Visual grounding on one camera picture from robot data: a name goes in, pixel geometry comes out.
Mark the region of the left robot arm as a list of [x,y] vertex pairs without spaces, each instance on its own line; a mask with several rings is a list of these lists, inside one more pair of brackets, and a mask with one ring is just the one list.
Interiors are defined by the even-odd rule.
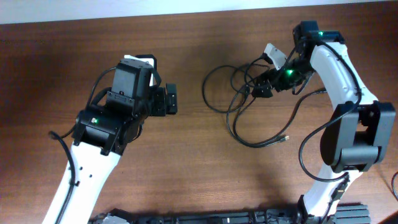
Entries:
[[68,163],[44,223],[87,223],[126,146],[142,134],[145,119],[178,111],[177,87],[160,85],[152,54],[125,55],[111,71],[112,86],[91,91],[78,113],[68,132],[71,146],[49,132],[64,148]]

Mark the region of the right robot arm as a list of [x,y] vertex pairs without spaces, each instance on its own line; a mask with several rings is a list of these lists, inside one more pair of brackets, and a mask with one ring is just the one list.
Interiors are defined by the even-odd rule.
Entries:
[[317,73],[333,114],[317,129],[323,160],[309,191],[294,208],[269,209],[266,223],[369,223],[363,204],[341,205],[350,185],[381,162],[396,117],[391,103],[380,102],[360,79],[345,39],[337,30],[320,30],[316,21],[303,21],[293,30],[291,54],[267,44],[262,59],[272,65],[255,82],[253,96],[270,98],[274,91],[294,89]]

